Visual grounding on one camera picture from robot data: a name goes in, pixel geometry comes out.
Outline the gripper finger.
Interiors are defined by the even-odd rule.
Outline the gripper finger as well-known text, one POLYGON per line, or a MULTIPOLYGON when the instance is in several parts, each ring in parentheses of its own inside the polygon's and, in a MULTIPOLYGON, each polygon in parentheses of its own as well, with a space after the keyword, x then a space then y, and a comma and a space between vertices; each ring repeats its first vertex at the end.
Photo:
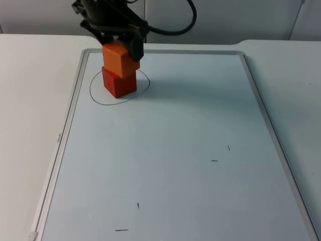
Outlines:
POLYGON ((104 45, 112 43, 116 34, 111 31, 96 31, 93 33, 93 35, 101 45, 104 45))
POLYGON ((144 56, 143 36, 140 32, 129 32, 122 36, 122 43, 135 62, 139 62, 144 56))

